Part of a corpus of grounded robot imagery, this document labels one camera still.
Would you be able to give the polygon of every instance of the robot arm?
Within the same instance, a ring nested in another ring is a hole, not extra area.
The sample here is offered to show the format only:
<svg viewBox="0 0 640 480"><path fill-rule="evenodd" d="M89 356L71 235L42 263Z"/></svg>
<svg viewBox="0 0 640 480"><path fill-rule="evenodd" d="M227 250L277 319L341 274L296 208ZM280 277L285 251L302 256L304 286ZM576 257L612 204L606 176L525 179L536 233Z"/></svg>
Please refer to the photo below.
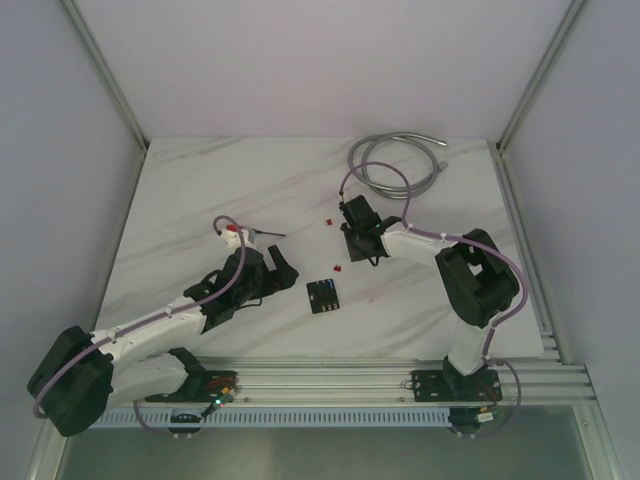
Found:
<svg viewBox="0 0 640 480"><path fill-rule="evenodd" d="M220 235L235 250L222 270L187 288L166 308L113 328L86 333L75 326L58 336L28 383L34 398L71 359L100 344L60 377L42 399L41 408L63 436L82 432L106 408L150 395L174 394L172 398L179 398L176 401L203 401L207 372L184 346L229 321L246 302L291 288L298 277L278 247L268 249L276 266L269 270L253 245L253 231L243 228L241 234L246 248L240 276L214 300L203 303L229 283L240 262L239 234L232 229ZM156 319L139 325L150 318Z"/></svg>
<svg viewBox="0 0 640 480"><path fill-rule="evenodd" d="M482 350L492 322L509 308L520 290L509 267L466 244L432 240L404 229L391 230L400 218L382 220L362 195L341 203L340 210L346 220L341 230L351 261L367 259L376 266L382 257L401 257L437 266L449 302L459 317L445 368L453 367L460 376L473 375L481 369ZM483 230L475 229L464 237L497 250Z"/></svg>

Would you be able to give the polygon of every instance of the coiled cable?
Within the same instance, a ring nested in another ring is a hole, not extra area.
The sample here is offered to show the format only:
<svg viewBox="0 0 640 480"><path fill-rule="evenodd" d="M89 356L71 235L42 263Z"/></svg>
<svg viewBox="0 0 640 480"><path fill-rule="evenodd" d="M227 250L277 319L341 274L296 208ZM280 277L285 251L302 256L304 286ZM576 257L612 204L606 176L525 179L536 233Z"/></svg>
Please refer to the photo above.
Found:
<svg viewBox="0 0 640 480"><path fill-rule="evenodd" d="M422 180L419 180L414 184L410 184L408 187L405 185L394 187L392 185L386 185L384 183L372 180L367 170L367 161L369 159L369 155L371 155L371 152L374 148L376 148L381 143L389 140L408 143L409 145L412 145L424 152L429 160L431 160L431 173L424 177ZM358 140L353 145L353 147L351 147L351 150L349 150L349 155L347 156L349 170L353 172L353 175L355 175L358 180L368 185L371 190L376 192L378 195L382 195L383 197L391 198L394 200L406 200L408 197L417 197L418 195L422 195L424 192L429 190L429 188L431 188L431 186L436 181L438 173L447 167L446 162L438 163L438 159L436 158L434 153L422 142L430 142L442 147L447 146L447 142L445 142L444 140L438 140L436 138L412 132L393 132L384 135L371 135L363 138L362 140ZM366 143L369 143L370 145L365 149L364 153L362 154L362 159L360 162L358 162L358 166L356 167L356 164L354 163L356 151L359 147Z"/></svg>

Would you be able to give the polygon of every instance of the small circuit board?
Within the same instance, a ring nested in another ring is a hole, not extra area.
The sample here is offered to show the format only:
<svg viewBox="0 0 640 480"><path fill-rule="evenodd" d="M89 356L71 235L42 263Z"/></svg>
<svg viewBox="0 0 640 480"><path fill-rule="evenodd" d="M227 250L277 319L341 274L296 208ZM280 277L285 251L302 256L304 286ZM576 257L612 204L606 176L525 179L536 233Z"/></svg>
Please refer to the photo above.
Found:
<svg viewBox="0 0 640 480"><path fill-rule="evenodd" d="M312 313L332 312L340 308L336 284L332 278L307 283Z"/></svg>

